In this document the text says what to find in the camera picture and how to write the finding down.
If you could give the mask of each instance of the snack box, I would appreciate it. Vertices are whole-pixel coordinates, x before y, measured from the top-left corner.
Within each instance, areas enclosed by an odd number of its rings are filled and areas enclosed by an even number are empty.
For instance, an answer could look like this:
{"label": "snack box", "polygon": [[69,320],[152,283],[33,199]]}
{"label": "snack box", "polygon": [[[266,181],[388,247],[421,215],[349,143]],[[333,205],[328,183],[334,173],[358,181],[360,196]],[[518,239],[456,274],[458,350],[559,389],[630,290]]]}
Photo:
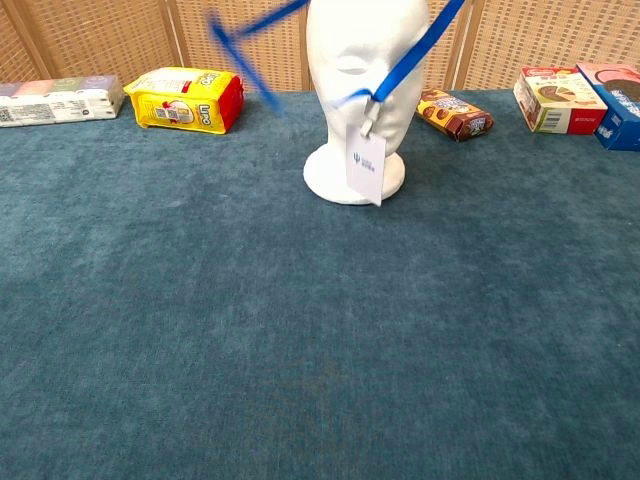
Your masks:
{"label": "snack box", "polygon": [[423,91],[417,111],[427,123],[457,142],[488,132],[494,123],[489,113],[441,90]]}
{"label": "snack box", "polygon": [[116,118],[124,100],[115,75],[0,85],[0,127]]}
{"label": "snack box", "polygon": [[231,72],[166,67],[127,85],[136,121],[207,133],[227,133],[244,105],[242,80]]}
{"label": "snack box", "polygon": [[579,63],[609,107],[596,136],[609,150],[640,151],[640,73],[629,65]]}
{"label": "snack box", "polygon": [[513,93],[532,132],[592,135],[607,113],[577,68],[524,67]]}

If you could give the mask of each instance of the wicker screen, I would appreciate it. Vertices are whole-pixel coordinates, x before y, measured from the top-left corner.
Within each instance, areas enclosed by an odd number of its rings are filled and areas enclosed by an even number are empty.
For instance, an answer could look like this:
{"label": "wicker screen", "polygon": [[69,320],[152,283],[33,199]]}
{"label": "wicker screen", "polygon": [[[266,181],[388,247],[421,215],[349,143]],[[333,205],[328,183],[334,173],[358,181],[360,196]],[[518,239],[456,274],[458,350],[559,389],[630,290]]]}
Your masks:
{"label": "wicker screen", "polygon": [[[433,23],[438,14],[442,11],[446,0],[429,0],[429,22]],[[444,84],[444,77],[449,67],[449,61],[453,49],[453,38],[460,20],[460,14],[442,35],[433,50],[427,55],[427,65],[425,67],[425,84],[429,88],[448,88]]]}
{"label": "wicker screen", "polygon": [[[178,1],[178,13],[192,66],[236,70],[209,37],[206,17],[214,7],[225,28],[232,31],[281,4],[277,0]],[[273,28],[242,42],[242,50],[274,90],[302,90],[304,87],[302,70],[307,65],[303,65],[302,60],[304,44],[300,22],[303,18],[301,14],[292,15]]]}
{"label": "wicker screen", "polygon": [[0,50],[0,83],[37,80],[38,73],[2,4],[0,4],[0,32],[2,32],[4,43]]}
{"label": "wicker screen", "polygon": [[157,0],[25,1],[58,76],[129,82],[175,63]]}
{"label": "wicker screen", "polygon": [[524,65],[640,63],[638,0],[486,0],[464,88],[511,88]]}

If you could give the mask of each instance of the blue lanyard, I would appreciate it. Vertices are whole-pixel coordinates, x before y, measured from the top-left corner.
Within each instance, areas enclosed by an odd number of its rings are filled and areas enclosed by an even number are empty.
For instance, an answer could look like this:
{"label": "blue lanyard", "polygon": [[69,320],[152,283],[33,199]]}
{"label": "blue lanyard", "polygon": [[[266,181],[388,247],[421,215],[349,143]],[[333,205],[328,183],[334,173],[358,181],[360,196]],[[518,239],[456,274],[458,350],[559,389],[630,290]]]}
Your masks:
{"label": "blue lanyard", "polygon": [[[389,75],[383,80],[378,89],[375,92],[367,88],[358,90],[352,93],[339,103],[345,103],[357,97],[370,97],[374,102],[383,103],[387,97],[395,90],[395,88],[404,80],[407,75],[420,63],[424,56],[429,53],[433,46],[438,42],[442,34],[447,27],[451,24],[456,17],[465,0],[450,0],[446,7],[440,12],[440,15],[433,22],[431,27],[427,30],[424,36],[418,40],[404,57],[393,67]],[[236,48],[236,41],[253,35],[261,30],[264,30],[269,25],[276,23],[288,15],[296,12],[304,7],[309,0],[293,0],[284,6],[268,13],[257,22],[235,32],[227,34],[222,27],[222,24],[216,15],[212,15],[209,18],[209,27],[213,36],[220,42],[222,47],[227,51],[229,56],[233,58],[238,67],[244,71],[244,73],[251,79],[251,81],[258,88],[264,99],[277,111],[282,111],[282,106],[278,98],[267,87],[266,83],[260,77],[258,72],[252,67],[252,65],[246,60],[244,55]]]}

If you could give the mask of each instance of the lipo package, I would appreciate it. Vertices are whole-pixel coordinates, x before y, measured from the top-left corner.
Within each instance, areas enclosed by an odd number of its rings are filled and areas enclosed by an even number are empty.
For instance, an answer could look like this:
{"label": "lipo package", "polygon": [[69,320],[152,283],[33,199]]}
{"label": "lipo package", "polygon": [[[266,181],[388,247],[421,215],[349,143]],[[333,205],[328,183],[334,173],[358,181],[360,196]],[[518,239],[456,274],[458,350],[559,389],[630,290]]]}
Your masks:
{"label": "lipo package", "polygon": [[166,67],[127,85],[136,121],[206,133],[227,133],[244,105],[242,80],[231,72]]}
{"label": "lipo package", "polygon": [[532,132],[592,135],[607,113],[575,67],[525,67],[513,92]]}
{"label": "lipo package", "polygon": [[115,75],[0,85],[0,127],[116,118],[124,99]]}
{"label": "lipo package", "polygon": [[629,65],[580,63],[609,113],[596,137],[609,150],[640,151],[640,72]]}

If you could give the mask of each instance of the mannequin head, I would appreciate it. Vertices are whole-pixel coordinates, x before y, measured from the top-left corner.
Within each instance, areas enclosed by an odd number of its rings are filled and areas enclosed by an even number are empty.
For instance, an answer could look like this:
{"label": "mannequin head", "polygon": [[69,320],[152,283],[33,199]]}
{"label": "mannequin head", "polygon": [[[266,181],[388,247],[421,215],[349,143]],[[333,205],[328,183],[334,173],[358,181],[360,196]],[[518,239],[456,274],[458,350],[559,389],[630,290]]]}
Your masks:
{"label": "mannequin head", "polygon": [[[344,151],[347,123],[361,125],[366,99],[332,103],[361,88],[375,91],[428,27],[426,0],[312,0],[307,22],[309,66],[329,127],[329,145]],[[392,92],[372,132],[387,155],[404,139],[422,90],[422,67]]]}

